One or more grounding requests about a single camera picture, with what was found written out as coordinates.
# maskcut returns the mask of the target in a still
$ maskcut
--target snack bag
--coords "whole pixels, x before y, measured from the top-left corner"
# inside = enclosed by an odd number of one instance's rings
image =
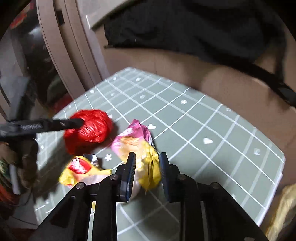
[[[138,120],[133,120],[128,128],[114,139],[111,149],[124,162],[131,151],[136,154],[132,197],[139,192],[141,186],[147,191],[159,184],[161,175],[158,154],[150,131]]]
[[[111,169],[100,170],[94,167],[87,158],[75,156],[60,175],[59,182],[68,187],[73,187],[78,182],[91,185],[101,182],[105,177],[111,175],[111,171]]]

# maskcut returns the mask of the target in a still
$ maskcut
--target red plastic bag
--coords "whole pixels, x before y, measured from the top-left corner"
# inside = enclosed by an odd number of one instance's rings
[[[107,113],[101,110],[81,110],[72,118],[81,118],[84,124],[79,129],[69,129],[64,133],[66,148],[71,155],[88,154],[109,136],[113,128]]]

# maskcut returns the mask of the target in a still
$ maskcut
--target black fabric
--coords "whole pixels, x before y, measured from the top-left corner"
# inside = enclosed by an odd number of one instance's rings
[[[296,94],[283,83],[281,21],[259,0],[143,0],[112,15],[104,29],[109,47],[196,55],[259,78],[296,105]],[[278,50],[275,74],[252,64],[270,44]]]

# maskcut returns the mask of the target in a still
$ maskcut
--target clutter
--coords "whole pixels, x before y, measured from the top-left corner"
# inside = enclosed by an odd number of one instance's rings
[[[75,156],[60,175],[59,182],[68,187],[73,187],[78,182],[91,185],[101,182],[105,177],[111,175],[111,172],[111,169],[102,170],[93,166],[83,156]]]
[[[155,150],[150,131],[138,120],[133,120],[129,127],[114,139],[111,149],[124,162],[127,161],[131,151],[136,154],[132,198],[140,190],[140,186],[147,191],[159,184],[161,175],[158,153]]]
[[[71,155],[90,153],[113,129],[107,113],[101,110],[81,110],[70,117],[73,118],[81,118],[84,124],[79,129],[69,129],[64,133],[66,148]]]

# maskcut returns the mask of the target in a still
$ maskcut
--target table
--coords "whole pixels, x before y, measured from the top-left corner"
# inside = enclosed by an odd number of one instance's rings
[[[280,182],[284,154],[248,121],[211,97],[177,82],[126,68],[101,82],[60,111],[68,118],[81,109],[100,109],[112,118],[110,139],[93,151],[102,166],[122,164],[109,148],[133,119],[149,126],[157,151],[165,151],[181,173],[197,182],[219,182],[258,224]],[[69,191],[57,183],[71,156],[63,131],[38,134],[40,180],[35,191],[39,223]],[[178,240],[179,204],[167,203],[162,185],[128,204],[117,204],[118,240]],[[92,227],[89,228],[91,240]]]

